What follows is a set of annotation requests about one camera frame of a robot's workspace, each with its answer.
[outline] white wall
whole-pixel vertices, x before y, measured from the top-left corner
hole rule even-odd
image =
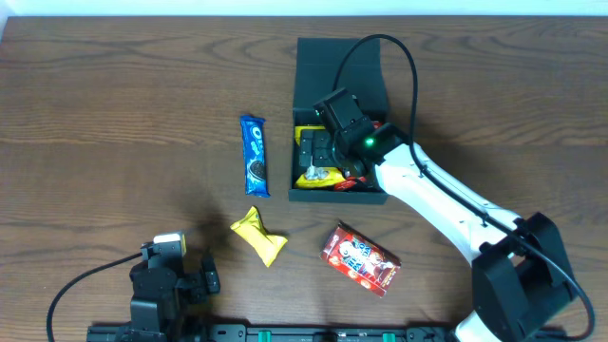
[[[608,15],[608,0],[0,0],[16,15]]]

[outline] oreo package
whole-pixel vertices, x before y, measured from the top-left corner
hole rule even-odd
[[[266,183],[266,159],[262,125],[265,120],[249,115],[240,117],[243,133],[243,159],[245,161],[245,194],[270,197]]]

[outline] yellow package in box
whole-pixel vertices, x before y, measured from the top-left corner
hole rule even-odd
[[[287,243],[285,237],[269,235],[266,232],[255,206],[249,209],[249,213],[247,213],[244,219],[233,223],[230,229],[256,249],[257,254],[262,258],[266,267],[270,267],[273,261],[275,261],[278,251]]]
[[[302,131],[307,129],[325,129],[324,125],[301,125],[295,127],[295,143],[300,146]],[[334,186],[345,181],[342,172],[337,167],[309,167],[296,181],[297,189],[315,189]]]

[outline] red wrapper in box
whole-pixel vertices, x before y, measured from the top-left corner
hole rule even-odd
[[[343,223],[327,240],[321,258],[373,293],[384,296],[401,268],[399,259]]]

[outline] wooden table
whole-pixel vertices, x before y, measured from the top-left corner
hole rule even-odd
[[[469,267],[405,204],[288,202],[297,37],[404,40],[420,74],[429,155],[490,200],[560,227],[608,340],[608,25],[604,18],[10,18],[0,45],[0,340],[45,340],[81,272],[184,230],[212,245],[214,314],[254,324],[456,324]],[[383,45],[391,120],[411,77]],[[269,199],[245,196],[238,116],[267,119]],[[229,226],[259,208],[289,236],[270,269]],[[379,299],[318,258],[338,219],[403,261]],[[131,264],[72,288],[58,340],[129,319]],[[554,324],[582,330],[570,306]]]

